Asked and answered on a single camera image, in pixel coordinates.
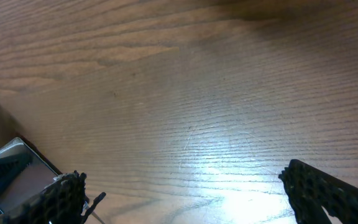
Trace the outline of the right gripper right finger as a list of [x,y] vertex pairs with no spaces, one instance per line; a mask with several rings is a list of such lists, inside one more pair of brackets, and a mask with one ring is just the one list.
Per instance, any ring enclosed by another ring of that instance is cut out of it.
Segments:
[[278,175],[297,223],[358,223],[358,188],[298,159]]

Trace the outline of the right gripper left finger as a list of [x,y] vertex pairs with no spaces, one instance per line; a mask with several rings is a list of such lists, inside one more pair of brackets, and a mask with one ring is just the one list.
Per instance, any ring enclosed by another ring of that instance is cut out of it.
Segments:
[[41,193],[0,215],[0,224],[80,224],[86,203],[85,173],[63,174]]

